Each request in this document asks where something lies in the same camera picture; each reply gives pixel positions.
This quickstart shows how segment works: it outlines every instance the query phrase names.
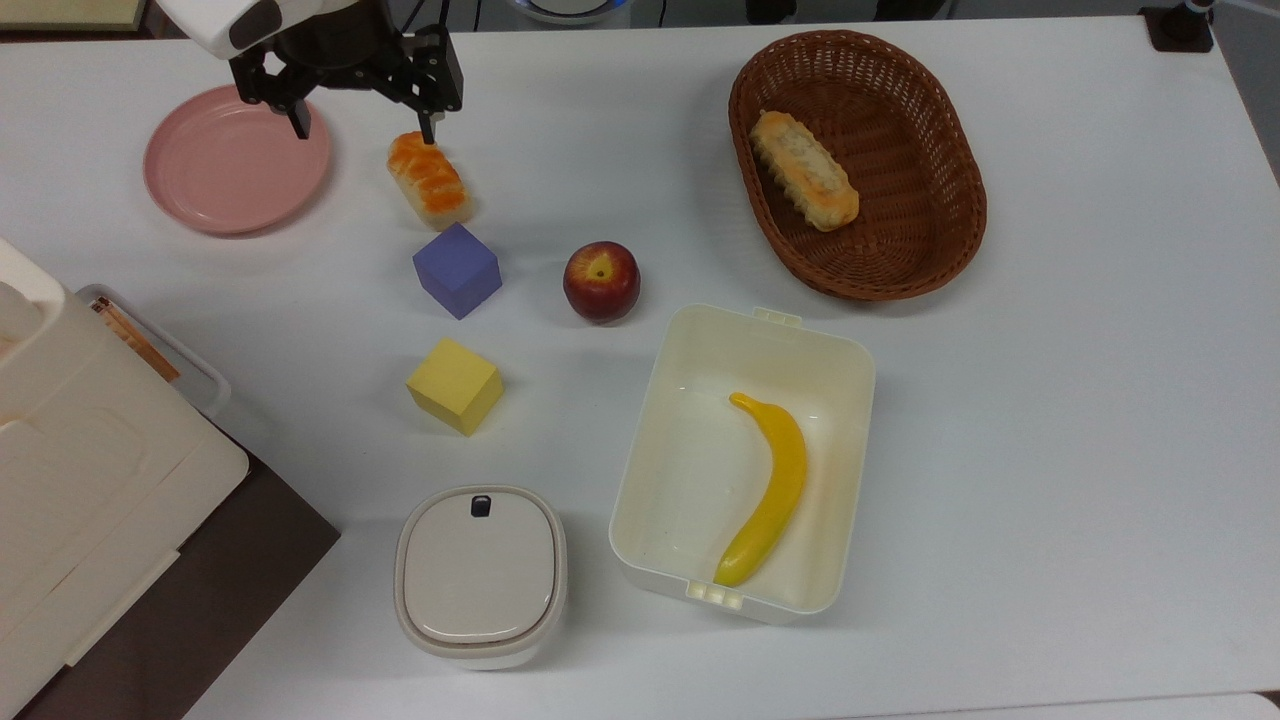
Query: brown woven basket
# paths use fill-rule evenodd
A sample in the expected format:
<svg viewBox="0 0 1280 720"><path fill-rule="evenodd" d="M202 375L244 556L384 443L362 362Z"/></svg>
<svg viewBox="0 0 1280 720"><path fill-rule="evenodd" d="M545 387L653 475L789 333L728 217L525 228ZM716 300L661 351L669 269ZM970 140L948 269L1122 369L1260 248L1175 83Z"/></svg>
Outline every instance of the brown woven basket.
<svg viewBox="0 0 1280 720"><path fill-rule="evenodd" d="M832 232L804 222L751 151L760 113L790 113L849 173L858 218ZM946 91L902 50L852 31L785 37L742 67L730 127L755 218L809 287L897 300L946 284L987 227L987 193Z"/></svg>

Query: red apple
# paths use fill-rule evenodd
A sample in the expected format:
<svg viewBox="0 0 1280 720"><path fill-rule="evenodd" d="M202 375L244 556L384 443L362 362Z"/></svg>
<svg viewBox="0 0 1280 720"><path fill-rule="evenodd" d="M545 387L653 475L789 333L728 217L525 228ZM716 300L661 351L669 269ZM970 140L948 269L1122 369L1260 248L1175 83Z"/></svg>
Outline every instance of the red apple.
<svg viewBox="0 0 1280 720"><path fill-rule="evenodd" d="M631 251L617 242L582 246L564 265L564 297L579 315L593 323L617 320L640 297L640 266Z"/></svg>

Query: plastic storage box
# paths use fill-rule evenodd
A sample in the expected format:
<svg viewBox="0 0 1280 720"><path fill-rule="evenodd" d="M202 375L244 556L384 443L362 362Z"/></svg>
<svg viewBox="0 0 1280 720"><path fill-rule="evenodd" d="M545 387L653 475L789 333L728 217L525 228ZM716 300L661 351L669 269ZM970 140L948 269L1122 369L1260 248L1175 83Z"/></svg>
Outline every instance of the plastic storage box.
<svg viewBox="0 0 1280 720"><path fill-rule="evenodd" d="M609 542L636 585L764 623L840 594L867 450L876 368L859 343L708 305L676 313L645 395ZM736 588L712 582L769 482L759 427L732 392L781 405L805 436L809 475L773 553Z"/></svg>
<svg viewBox="0 0 1280 720"><path fill-rule="evenodd" d="M564 527L513 486L438 493L404 523L396 616L410 641L470 670L529 661L552 635L568 592Z"/></svg>

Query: purple cube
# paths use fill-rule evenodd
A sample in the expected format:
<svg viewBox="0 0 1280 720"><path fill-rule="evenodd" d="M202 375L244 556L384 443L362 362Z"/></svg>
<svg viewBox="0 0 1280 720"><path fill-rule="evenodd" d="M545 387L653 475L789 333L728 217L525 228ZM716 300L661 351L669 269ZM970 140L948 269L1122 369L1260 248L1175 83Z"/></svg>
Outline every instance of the purple cube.
<svg viewBox="0 0 1280 720"><path fill-rule="evenodd" d="M419 250L413 268L422 290L460 320L502 287L498 256L461 224Z"/></svg>

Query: yellow banana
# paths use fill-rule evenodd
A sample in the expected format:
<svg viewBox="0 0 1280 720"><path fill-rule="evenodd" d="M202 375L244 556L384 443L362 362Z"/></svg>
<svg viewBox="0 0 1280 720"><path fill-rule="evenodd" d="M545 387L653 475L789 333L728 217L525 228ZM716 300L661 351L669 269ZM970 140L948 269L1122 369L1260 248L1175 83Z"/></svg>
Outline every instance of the yellow banana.
<svg viewBox="0 0 1280 720"><path fill-rule="evenodd" d="M787 529L809 474L809 457L804 434L790 413L741 392L735 392L728 400L755 418L773 452L769 487L764 489L755 512L728 543L716 569L716 584L736 587L755 574Z"/></svg>

